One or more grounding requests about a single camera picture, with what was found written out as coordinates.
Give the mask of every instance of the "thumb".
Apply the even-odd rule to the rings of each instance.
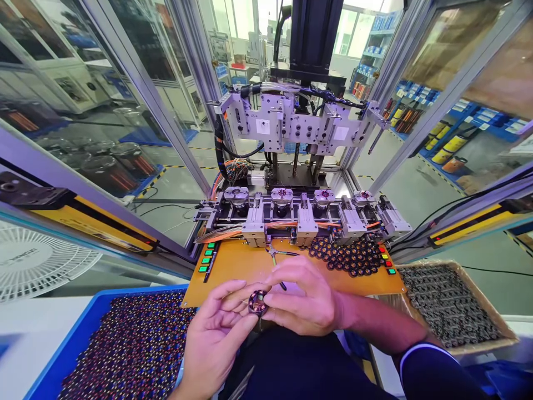
[[[247,316],[242,317],[222,340],[225,351],[235,355],[240,345],[246,340],[246,337],[252,331],[258,320],[259,317],[255,314],[248,314]]]

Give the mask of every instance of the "machine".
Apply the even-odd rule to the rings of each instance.
[[[311,6],[319,9],[313,8],[313,14],[301,12]],[[326,265],[344,269],[349,274],[327,275],[333,287],[344,291],[385,294],[405,290],[394,268],[387,273],[377,267],[393,266],[387,243],[410,232],[411,226],[386,196],[363,190],[340,195],[321,172],[324,157],[339,147],[355,148],[359,154],[376,126],[383,131],[390,124],[376,102],[342,98],[346,78],[329,69],[341,8],[341,0],[301,0],[283,7],[274,60],[278,59],[283,21],[291,17],[290,64],[274,62],[269,82],[234,86],[212,104],[217,115],[215,150],[220,173],[211,198],[200,203],[193,219],[204,223],[204,234],[195,241],[206,247],[185,306],[201,304],[208,290],[225,279],[260,281],[271,269],[263,258],[276,253],[309,251],[318,259],[320,271],[327,273]],[[317,32],[322,36],[314,42],[318,46],[311,44]],[[258,109],[252,106],[252,96],[260,98]],[[229,133],[261,144],[248,154],[237,154],[229,145]],[[278,162],[278,154],[288,145],[295,146],[293,162]],[[300,148],[310,154],[309,163],[299,163]],[[257,168],[246,158],[260,151],[265,152],[266,163]],[[254,268],[238,261],[248,261]],[[352,281],[373,273],[364,284]]]

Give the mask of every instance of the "yellow spool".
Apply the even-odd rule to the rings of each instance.
[[[396,112],[394,113],[394,116],[392,117],[392,119],[390,120],[390,125],[393,127],[393,126],[396,126],[396,124],[398,123],[398,121],[400,120],[401,116],[404,114],[405,110],[404,109],[400,109],[398,108],[396,110]]]
[[[440,132],[437,133],[437,139],[442,139],[444,135],[446,135],[450,129],[451,129],[451,126],[449,126],[448,124],[444,125],[444,128],[442,128]]]
[[[436,155],[433,156],[431,161],[433,161],[435,164],[444,164],[453,155],[453,153],[441,149]]]
[[[468,142],[468,139],[457,135],[454,136],[447,144],[444,145],[444,150],[455,153],[457,150],[459,150],[461,147],[464,146],[464,144]]]
[[[431,132],[429,132],[429,134],[432,136],[437,136],[437,133],[439,133],[442,128],[444,128],[444,125],[446,125],[446,122],[439,122],[437,125],[435,125],[435,128],[433,128]]]
[[[426,150],[431,150],[432,148],[435,147],[435,145],[439,142],[439,140],[434,137],[431,142],[429,142],[427,145],[426,145]]]

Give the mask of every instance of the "black cable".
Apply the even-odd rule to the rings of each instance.
[[[222,145],[224,144],[224,129],[222,127],[222,120],[220,115],[217,115],[217,120],[215,121],[215,154],[217,155],[217,164],[218,169],[220,170],[220,175],[226,181],[228,180],[228,171],[226,170],[226,165],[224,164],[224,150]]]
[[[145,198],[145,200],[148,200],[148,199],[151,199],[152,197],[154,197],[158,192],[159,192],[159,189],[157,187],[153,187],[153,186],[150,186],[149,188],[146,188],[145,190],[150,190],[150,189],[154,189],[155,192],[153,195]],[[142,202],[139,202],[138,205],[133,205],[133,208],[132,208],[132,211],[137,214],[137,209],[142,206],[143,204],[146,204],[146,203],[142,203]]]
[[[236,154],[236,153],[232,152],[230,149],[228,149],[228,148],[226,147],[226,145],[224,144],[224,142],[222,142],[222,148],[223,148],[224,150],[226,150],[227,153],[229,153],[229,154],[231,154],[233,157],[237,157],[237,158],[248,158],[248,157],[251,157],[251,156],[253,156],[254,154],[256,154],[256,153],[258,153],[259,151],[261,151],[264,147],[265,147],[265,143],[261,143],[261,145],[260,145],[257,149],[253,150],[252,152],[250,152],[250,153],[248,153],[248,154],[244,154],[244,155],[241,156],[241,155],[239,155],[239,154]]]
[[[418,239],[418,238],[419,238],[420,236],[422,236],[425,232],[429,231],[433,226],[437,225],[440,221],[442,221],[442,219],[443,219],[446,215],[448,215],[448,214],[449,214],[450,212],[452,212],[453,210],[457,209],[457,207],[460,207],[460,206],[462,206],[462,205],[464,205],[464,204],[467,204],[467,203],[469,203],[470,201],[472,201],[473,199],[478,198],[478,197],[481,197],[481,196],[484,196],[484,195],[486,195],[486,194],[488,194],[488,193],[490,193],[490,192],[492,192],[492,191],[494,191],[494,190],[496,190],[496,189],[499,189],[499,188],[501,188],[501,187],[503,187],[503,186],[506,186],[506,185],[511,184],[511,183],[518,182],[518,181],[520,181],[520,180],[522,180],[522,179],[525,179],[525,178],[529,178],[529,177],[532,176],[531,174],[528,175],[528,174],[531,173],[531,172],[533,172],[533,168],[529,168],[529,169],[527,169],[527,170],[525,170],[525,171],[522,171],[520,174],[518,174],[516,177],[514,177],[513,179],[511,179],[511,180],[509,180],[509,181],[501,182],[501,183],[497,184],[496,186],[493,186],[493,187],[491,187],[491,188],[485,189],[485,190],[483,190],[483,191],[481,191],[481,192],[477,192],[477,193],[471,194],[471,195],[466,196],[466,197],[461,197],[461,198],[456,199],[456,200],[454,200],[454,201],[452,201],[452,202],[449,202],[448,204],[443,205],[442,207],[440,207],[440,208],[437,209],[436,211],[433,211],[433,213],[429,214],[429,215],[426,217],[426,219],[423,220],[423,221],[422,221],[422,222],[421,222],[421,223],[420,223],[420,224],[419,224],[419,225],[418,225],[418,226],[417,226],[417,227],[416,227],[416,228],[415,228],[415,229],[414,229],[414,230],[413,230],[413,231],[412,231],[412,232],[411,232],[406,238],[405,238],[405,240],[402,240],[401,242],[398,242],[398,243],[393,243],[393,245],[391,246],[391,250],[392,250],[395,246],[397,246],[397,245],[399,245],[399,244],[410,243],[410,242],[412,242],[412,241]],[[437,213],[438,211],[442,210],[444,207],[447,207],[447,206],[449,206],[449,205],[451,205],[451,204],[453,204],[453,203],[456,203],[456,202],[458,202],[458,201],[463,201],[463,202],[462,202],[462,203],[458,203],[458,204],[454,205],[453,207],[450,207],[450,208],[449,208],[448,210],[446,210],[443,214],[441,214],[441,215],[439,215],[438,217],[436,217],[436,218],[433,220],[433,222],[432,222],[430,225],[428,225],[428,226],[427,226],[422,232],[418,233],[416,236],[413,236],[413,237],[409,238],[409,236],[410,236],[411,234],[413,234],[414,232],[416,232],[416,230],[417,230],[418,228],[420,228],[420,227],[421,227],[421,226],[422,226],[422,225],[423,225],[423,224],[424,224],[424,223],[425,223],[425,222],[426,222],[426,221],[427,221],[427,220],[428,220],[433,214],[435,214],[435,213]]]
[[[485,272],[501,272],[501,273],[512,273],[514,275],[524,275],[524,276],[531,276],[533,277],[533,274],[526,274],[526,273],[523,273],[523,272],[514,272],[514,271],[501,271],[499,269],[482,269],[482,268],[474,268],[474,267],[467,267],[467,266],[462,266],[463,268],[468,268],[468,269],[477,269],[478,271],[485,271]]]
[[[148,210],[146,212],[143,212],[141,215],[139,215],[140,217],[148,214],[149,212],[152,212],[158,208],[163,208],[163,207],[168,207],[168,206],[174,206],[174,207],[179,207],[179,208],[184,208],[184,209],[193,209],[194,207],[183,207],[183,206],[180,206],[178,204],[165,204],[164,206],[159,206],[159,207],[155,207],[155,208],[152,208],[151,210]]]
[[[276,35],[274,36],[274,55],[273,60],[275,63],[278,62],[279,58],[279,42],[281,40],[281,30],[283,29],[283,24],[292,14],[293,7],[285,6],[283,7],[283,0],[281,0],[281,7],[279,8],[279,17],[278,24],[276,25]]]
[[[318,112],[319,112],[321,109],[323,109],[325,105],[326,105],[325,102],[323,102],[321,105],[319,105],[319,106],[315,109],[315,111],[313,112],[313,115],[317,115]]]

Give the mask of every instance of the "wrist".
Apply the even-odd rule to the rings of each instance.
[[[353,295],[333,291],[335,301],[335,329],[350,329],[357,325],[357,313],[354,310]]]
[[[211,395],[200,393],[194,383],[182,380],[176,390],[169,397],[169,400],[207,400]]]

